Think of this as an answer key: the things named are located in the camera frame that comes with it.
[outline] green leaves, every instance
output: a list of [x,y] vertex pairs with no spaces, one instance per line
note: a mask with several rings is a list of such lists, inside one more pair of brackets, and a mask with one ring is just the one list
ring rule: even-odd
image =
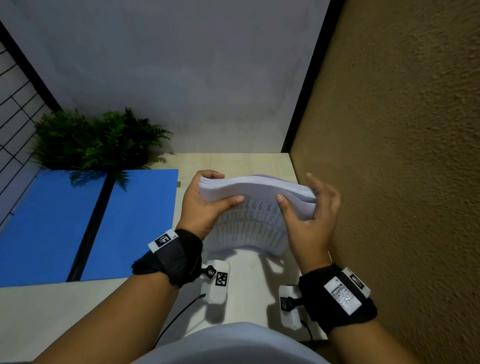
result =
[[168,130],[135,118],[131,109],[108,111],[103,119],[87,120],[77,110],[44,115],[36,123],[34,159],[51,170],[74,170],[72,184],[99,178],[91,171],[112,172],[122,187],[128,184],[127,169],[145,164],[149,145],[162,146]]

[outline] blue mat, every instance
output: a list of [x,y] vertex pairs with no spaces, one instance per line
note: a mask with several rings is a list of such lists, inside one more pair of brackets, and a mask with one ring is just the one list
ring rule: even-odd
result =
[[39,173],[0,235],[0,287],[66,281],[103,182]]
[[113,188],[81,280],[128,277],[147,244],[172,228],[178,170],[130,170]]

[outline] black cable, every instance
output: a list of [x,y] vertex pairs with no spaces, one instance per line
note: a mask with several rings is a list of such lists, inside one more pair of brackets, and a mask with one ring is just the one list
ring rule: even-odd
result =
[[312,332],[310,331],[310,328],[308,327],[307,323],[306,323],[305,321],[303,321],[303,320],[300,320],[300,323],[307,328],[308,334],[310,335],[310,344],[313,344]]
[[205,296],[206,296],[206,293],[202,293],[200,296],[198,296],[198,297],[195,298],[192,302],[190,302],[183,310],[181,310],[180,313],[173,318],[173,320],[170,321],[170,323],[168,324],[168,326],[162,331],[162,333],[160,334],[160,336],[158,336],[158,338],[156,339],[155,344],[153,345],[152,350],[155,349],[155,346],[158,344],[158,341],[160,340],[160,338],[162,337],[162,335],[165,334],[165,331],[171,326],[171,324],[173,324],[173,322],[174,322],[177,318],[179,318],[179,316],[180,316],[181,314],[183,314],[187,308],[189,308],[189,307],[190,307],[191,305],[193,305],[197,300],[199,300],[199,299],[201,299],[201,298],[203,298],[203,297],[205,297]]

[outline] hand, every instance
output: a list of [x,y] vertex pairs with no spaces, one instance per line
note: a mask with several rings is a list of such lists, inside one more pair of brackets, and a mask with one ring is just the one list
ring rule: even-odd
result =
[[200,170],[195,174],[183,196],[181,217],[176,227],[176,229],[184,229],[194,233],[201,240],[205,239],[213,229],[220,214],[240,205],[245,200],[243,196],[228,197],[215,202],[205,200],[200,196],[198,190],[198,182],[200,182],[202,176],[213,179],[225,177],[215,170]]
[[281,194],[276,195],[287,226],[290,250],[303,275],[332,264],[328,245],[335,230],[341,201],[341,196],[335,188],[319,181],[311,173],[307,173],[307,177],[317,196],[313,220],[299,220],[290,201]]

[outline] white paper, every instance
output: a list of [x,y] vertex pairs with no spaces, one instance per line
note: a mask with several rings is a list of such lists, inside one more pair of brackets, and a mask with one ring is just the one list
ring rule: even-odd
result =
[[312,219],[315,196],[305,186],[271,178],[246,176],[229,180],[201,178],[200,195],[217,201],[234,195],[245,196],[245,202],[222,214],[211,233],[204,240],[208,251],[219,251],[240,246],[254,246],[274,255],[281,255],[288,247],[287,228],[275,200],[283,194],[294,206],[302,220]]

